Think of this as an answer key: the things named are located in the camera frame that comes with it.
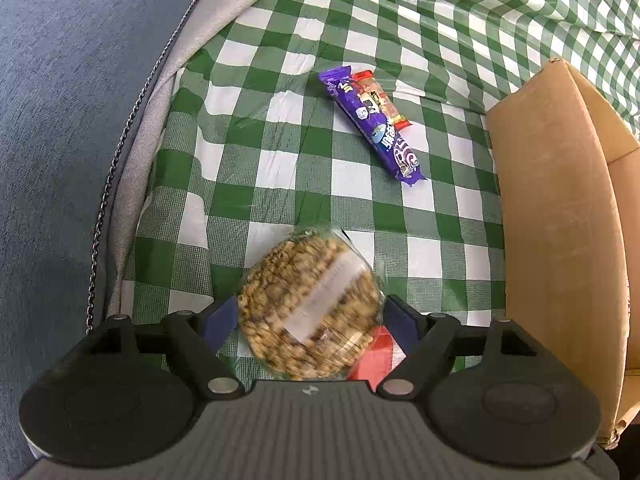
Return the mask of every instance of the purple snack wrapper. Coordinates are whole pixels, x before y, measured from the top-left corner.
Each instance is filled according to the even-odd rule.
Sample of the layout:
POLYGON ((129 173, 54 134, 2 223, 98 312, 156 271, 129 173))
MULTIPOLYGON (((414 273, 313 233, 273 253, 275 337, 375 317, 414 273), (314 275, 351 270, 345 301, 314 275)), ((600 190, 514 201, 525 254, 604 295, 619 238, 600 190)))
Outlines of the purple snack wrapper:
POLYGON ((409 186, 425 179, 415 153, 371 96, 351 78, 350 66, 326 70, 318 77, 369 141, 389 173, 409 186))

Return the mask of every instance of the checkered tablecloth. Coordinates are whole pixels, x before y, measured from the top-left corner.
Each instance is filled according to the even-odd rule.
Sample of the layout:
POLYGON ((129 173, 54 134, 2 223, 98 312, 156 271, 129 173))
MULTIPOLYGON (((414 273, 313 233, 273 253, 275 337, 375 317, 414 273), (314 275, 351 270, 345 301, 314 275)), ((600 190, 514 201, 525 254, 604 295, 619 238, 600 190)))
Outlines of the checkered tablecloth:
MULTIPOLYGON (((388 292, 488 323, 505 282, 484 112, 563 56, 638 131, 639 32, 638 0, 259 0, 178 72, 123 303, 136 322, 199 310, 330 221, 388 292), (318 72, 342 64, 375 70, 428 180, 391 178, 325 93, 318 72)), ((266 376, 236 334, 223 352, 266 376)))

